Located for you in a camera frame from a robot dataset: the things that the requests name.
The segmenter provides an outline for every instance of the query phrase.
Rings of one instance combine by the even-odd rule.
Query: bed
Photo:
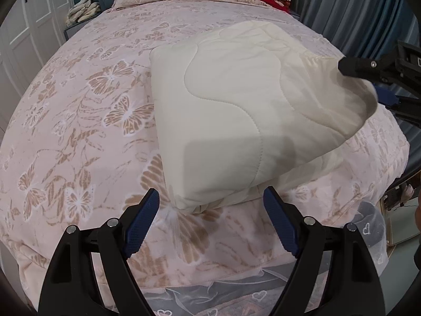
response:
[[[128,262],[157,315],[269,314],[293,257],[261,199],[201,214],[170,205],[150,86],[153,48],[246,20],[271,21],[316,54],[342,56],[321,35],[259,0],[116,0],[36,76],[0,149],[0,240],[18,261],[35,308],[66,227],[98,227],[155,188],[159,212]],[[340,167],[280,195],[324,225],[355,222],[381,273],[386,239],[376,204],[403,173],[409,145],[379,105],[340,150]],[[115,309],[100,258],[93,260],[104,302]],[[326,253],[308,309],[320,300],[328,265]]]

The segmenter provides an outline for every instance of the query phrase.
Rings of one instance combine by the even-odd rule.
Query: heart embroidery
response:
[[[159,309],[157,311],[157,314],[158,314],[158,316],[172,316],[173,315],[173,312],[171,310],[162,310],[162,309]]]
[[[364,229],[363,229],[363,234],[364,235],[370,235],[370,224],[367,223],[367,225],[365,225]]]
[[[218,309],[208,310],[208,316],[217,316],[217,315],[218,315]]]
[[[260,301],[262,301],[263,298],[266,297],[266,295],[267,295],[267,291],[262,290],[260,292],[254,292],[253,294],[251,294],[251,298],[260,302]]]

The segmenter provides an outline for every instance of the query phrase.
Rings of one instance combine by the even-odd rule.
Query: pink bedspread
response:
[[[66,227],[98,227],[137,204],[150,187],[159,191],[161,206],[140,252],[129,259],[140,287],[209,284],[292,260],[261,200],[182,215],[169,204],[164,185],[150,50],[245,20],[271,21],[315,53],[342,56],[279,10],[174,0],[103,13],[37,75],[0,151],[0,240],[16,257],[35,307]],[[342,149],[344,163],[336,171],[282,193],[286,202],[326,225],[350,221],[361,200],[376,203],[403,173],[409,145],[380,106]],[[384,249],[373,258],[381,267],[387,262]],[[96,270],[105,303],[111,305],[104,273],[97,264]]]

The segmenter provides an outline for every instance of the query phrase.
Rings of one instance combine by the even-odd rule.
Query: blue curtain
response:
[[[418,21],[405,0],[293,0],[291,9],[346,56],[378,59],[397,40],[419,46]],[[384,87],[410,96],[399,86]],[[409,173],[421,165],[421,130],[398,123],[411,145]]]

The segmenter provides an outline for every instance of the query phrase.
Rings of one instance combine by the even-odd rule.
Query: metal bolt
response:
[[[118,225],[118,219],[109,219],[107,221],[107,226],[108,227],[115,227]]]
[[[304,223],[305,223],[306,225],[312,226],[312,225],[314,225],[314,224],[316,223],[316,220],[315,220],[314,218],[312,218],[311,216],[307,216],[307,217],[304,219]]]
[[[347,229],[351,232],[355,232],[357,230],[357,226],[354,225],[353,223],[348,223],[347,224]]]
[[[67,227],[67,229],[66,229],[66,232],[69,233],[69,234],[72,234],[75,231],[76,231],[76,226],[74,226],[74,225],[71,225],[71,226]]]

